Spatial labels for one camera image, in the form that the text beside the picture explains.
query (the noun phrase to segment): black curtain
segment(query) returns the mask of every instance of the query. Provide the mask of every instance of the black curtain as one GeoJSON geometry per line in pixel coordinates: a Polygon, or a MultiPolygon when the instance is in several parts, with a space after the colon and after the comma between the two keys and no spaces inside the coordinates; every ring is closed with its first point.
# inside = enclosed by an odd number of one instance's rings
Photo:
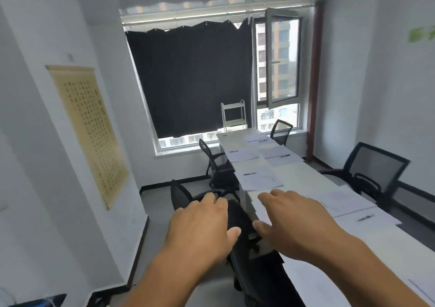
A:
{"type": "MultiPolygon", "coordinates": [[[[220,103],[246,104],[251,126],[252,32],[245,19],[204,22],[169,31],[127,32],[157,136],[222,128],[220,103]]],[[[227,111],[227,120],[240,110],[227,111]]]]}

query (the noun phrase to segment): black pen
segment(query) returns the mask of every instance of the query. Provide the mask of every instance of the black pen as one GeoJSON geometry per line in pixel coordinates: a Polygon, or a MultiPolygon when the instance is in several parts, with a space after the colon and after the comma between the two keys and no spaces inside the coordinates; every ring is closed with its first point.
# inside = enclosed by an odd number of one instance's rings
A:
{"type": "Polygon", "coordinates": [[[374,217],[374,216],[375,216],[374,214],[372,214],[372,215],[367,215],[367,216],[365,216],[365,217],[359,219],[358,222],[361,222],[361,221],[367,220],[367,219],[372,218],[372,217],[374,217]]]}

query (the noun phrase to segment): gray floor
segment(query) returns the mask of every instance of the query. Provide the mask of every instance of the gray floor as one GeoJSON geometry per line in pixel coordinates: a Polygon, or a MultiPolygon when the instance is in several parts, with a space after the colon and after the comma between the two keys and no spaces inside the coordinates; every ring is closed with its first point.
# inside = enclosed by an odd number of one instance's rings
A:
{"type": "MultiPolygon", "coordinates": [[[[310,163],[316,170],[323,169],[317,163],[310,163]]],[[[184,184],[192,195],[199,194],[209,189],[208,181],[198,181],[184,184]]],[[[146,212],[150,216],[150,223],[145,238],[144,247],[139,258],[133,285],[144,274],[147,265],[160,251],[164,244],[166,232],[174,209],[171,203],[170,188],[159,188],[145,191],[142,194],[142,202],[146,212]]],[[[112,307],[121,307],[127,293],[114,296],[112,307]]],[[[207,278],[193,291],[187,307],[242,307],[244,306],[243,295],[233,288],[233,274],[230,266],[219,265],[207,278]]]]}

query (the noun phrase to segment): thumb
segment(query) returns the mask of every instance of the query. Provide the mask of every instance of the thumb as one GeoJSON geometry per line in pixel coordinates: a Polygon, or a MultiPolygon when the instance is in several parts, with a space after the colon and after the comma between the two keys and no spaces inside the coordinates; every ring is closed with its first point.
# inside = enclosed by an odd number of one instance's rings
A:
{"type": "Polygon", "coordinates": [[[239,238],[241,233],[242,233],[242,229],[240,229],[239,227],[232,227],[228,229],[227,237],[228,237],[228,245],[230,251],[233,249],[233,246],[234,244],[236,244],[237,238],[239,238]]]}
{"type": "Polygon", "coordinates": [[[272,226],[260,220],[255,220],[252,225],[262,238],[267,238],[272,231],[272,226]]]}

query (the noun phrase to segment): black mesh chair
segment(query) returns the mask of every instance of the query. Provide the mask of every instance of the black mesh chair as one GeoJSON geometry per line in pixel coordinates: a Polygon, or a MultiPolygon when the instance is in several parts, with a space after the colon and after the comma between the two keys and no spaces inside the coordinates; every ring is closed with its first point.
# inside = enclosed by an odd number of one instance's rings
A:
{"type": "Polygon", "coordinates": [[[174,210],[179,209],[180,207],[186,208],[194,200],[198,200],[200,202],[209,192],[214,193],[215,197],[221,197],[222,194],[220,190],[212,189],[209,191],[204,191],[199,195],[192,196],[192,194],[179,182],[175,180],[171,181],[171,200],[174,210]]]}
{"type": "Polygon", "coordinates": [[[379,202],[385,198],[409,163],[409,160],[394,153],[359,142],[343,169],[326,169],[320,173],[327,177],[335,176],[343,180],[343,184],[351,186],[355,192],[363,192],[379,202]]]}
{"type": "Polygon", "coordinates": [[[280,145],[285,145],[292,128],[293,125],[278,119],[273,125],[271,139],[280,145]]]}
{"type": "Polygon", "coordinates": [[[231,166],[231,163],[227,161],[223,165],[216,165],[215,160],[220,156],[225,155],[225,153],[222,152],[213,155],[208,145],[202,139],[199,139],[199,147],[204,151],[209,159],[206,174],[208,175],[208,172],[211,169],[210,181],[208,183],[210,188],[224,190],[222,196],[231,193],[240,202],[240,199],[236,194],[236,190],[239,190],[239,181],[234,174],[234,168],[231,166]]]}
{"type": "Polygon", "coordinates": [[[435,196],[397,181],[379,207],[400,220],[403,231],[435,251],[435,196]]]}
{"type": "Polygon", "coordinates": [[[228,228],[242,232],[234,245],[229,263],[234,271],[234,287],[242,291],[248,307],[304,306],[289,280],[278,252],[250,258],[259,241],[252,221],[234,200],[228,201],[228,228]]]}

